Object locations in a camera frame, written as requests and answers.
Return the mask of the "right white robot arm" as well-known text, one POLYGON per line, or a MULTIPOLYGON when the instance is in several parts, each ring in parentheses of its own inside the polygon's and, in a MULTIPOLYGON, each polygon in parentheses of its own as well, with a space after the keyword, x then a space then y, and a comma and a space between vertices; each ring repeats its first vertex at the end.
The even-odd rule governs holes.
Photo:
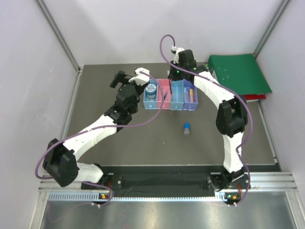
POLYGON ((248 123, 245 99, 228 91, 203 65, 197 65, 191 50, 172 47, 174 59, 168 78, 173 81, 187 80, 201 90, 216 106, 216 127, 224 140, 224 162, 220 175, 211 178, 209 184, 215 191, 235 188, 244 176, 241 161, 241 143, 248 123))

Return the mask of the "red pen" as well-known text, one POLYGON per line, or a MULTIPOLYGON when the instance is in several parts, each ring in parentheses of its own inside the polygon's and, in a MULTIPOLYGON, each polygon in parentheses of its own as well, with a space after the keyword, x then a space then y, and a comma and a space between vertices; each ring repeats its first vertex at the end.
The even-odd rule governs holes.
POLYGON ((170 93, 171 93, 171 95, 173 94, 173 91, 172 91, 172 83, 171 83, 171 81, 169 81, 169 87, 170 87, 170 93))

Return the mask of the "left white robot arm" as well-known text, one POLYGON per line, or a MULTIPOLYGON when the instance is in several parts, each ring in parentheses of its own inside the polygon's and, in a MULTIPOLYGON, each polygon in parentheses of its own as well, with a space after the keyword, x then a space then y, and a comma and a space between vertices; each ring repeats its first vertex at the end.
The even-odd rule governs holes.
POLYGON ((118 83, 122 83, 114 105, 77 136, 63 142, 56 138, 49 142, 42 167, 60 187, 66 187, 74 181, 91 182, 97 189, 107 186, 108 178, 99 165, 88 165, 78 160, 104 138, 123 129, 132 120, 132 114, 138 112, 140 95, 150 79, 143 71, 143 68, 137 68, 134 77, 118 71, 110 85, 115 88, 118 83))

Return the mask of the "purple drawer box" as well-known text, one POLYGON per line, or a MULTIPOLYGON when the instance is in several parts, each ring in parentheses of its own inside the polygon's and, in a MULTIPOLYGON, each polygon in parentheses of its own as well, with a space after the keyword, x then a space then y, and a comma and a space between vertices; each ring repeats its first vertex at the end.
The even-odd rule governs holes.
POLYGON ((198 106, 197 88, 185 79, 183 79, 183 98, 183 110, 195 111, 198 106))

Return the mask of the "grey blue glue stick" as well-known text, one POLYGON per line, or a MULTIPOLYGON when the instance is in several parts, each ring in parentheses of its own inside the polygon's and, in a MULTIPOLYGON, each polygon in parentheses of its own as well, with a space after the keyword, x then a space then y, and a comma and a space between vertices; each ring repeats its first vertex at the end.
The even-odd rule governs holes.
POLYGON ((183 127, 183 134, 185 136, 189 136, 190 135, 190 124, 189 123, 185 123, 184 127, 183 127))

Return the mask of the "orange highlighter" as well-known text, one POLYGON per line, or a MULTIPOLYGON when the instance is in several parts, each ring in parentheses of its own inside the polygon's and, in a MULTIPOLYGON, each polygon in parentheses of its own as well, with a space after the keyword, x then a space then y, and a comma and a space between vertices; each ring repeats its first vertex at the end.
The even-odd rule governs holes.
POLYGON ((194 103, 194 90, 192 88, 189 89, 189 100, 190 103, 194 103))

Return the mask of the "red folder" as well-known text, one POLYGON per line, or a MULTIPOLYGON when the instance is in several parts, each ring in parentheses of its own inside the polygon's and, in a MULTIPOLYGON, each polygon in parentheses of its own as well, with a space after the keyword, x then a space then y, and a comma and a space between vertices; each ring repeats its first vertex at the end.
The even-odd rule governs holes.
POLYGON ((244 95, 244 97, 247 101, 256 101, 256 100, 266 99, 266 96, 264 94, 247 94, 247 95, 244 95))

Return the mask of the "dark green binder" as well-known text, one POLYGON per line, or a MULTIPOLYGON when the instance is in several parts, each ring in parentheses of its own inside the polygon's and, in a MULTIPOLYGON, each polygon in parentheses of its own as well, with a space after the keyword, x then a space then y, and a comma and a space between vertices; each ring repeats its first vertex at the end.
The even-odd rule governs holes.
POLYGON ((272 92, 252 54, 210 55, 208 65, 215 71, 219 84, 239 95, 272 92))

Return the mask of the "blue slime jar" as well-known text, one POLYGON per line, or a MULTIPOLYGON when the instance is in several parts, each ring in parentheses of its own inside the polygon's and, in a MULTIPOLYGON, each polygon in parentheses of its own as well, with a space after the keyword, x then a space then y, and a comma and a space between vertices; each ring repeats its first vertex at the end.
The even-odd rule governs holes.
POLYGON ((157 97, 157 86, 150 83, 145 88, 146 97, 150 100, 154 100, 157 97))

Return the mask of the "pink drawer box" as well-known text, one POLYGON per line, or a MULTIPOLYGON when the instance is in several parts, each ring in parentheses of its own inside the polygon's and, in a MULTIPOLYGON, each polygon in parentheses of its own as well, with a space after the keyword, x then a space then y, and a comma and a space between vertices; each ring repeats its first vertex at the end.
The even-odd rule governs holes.
POLYGON ((158 94, 157 94, 157 108, 160 109, 165 92, 168 92, 165 101, 163 101, 162 109, 170 109, 171 93, 168 79, 158 79, 158 94))

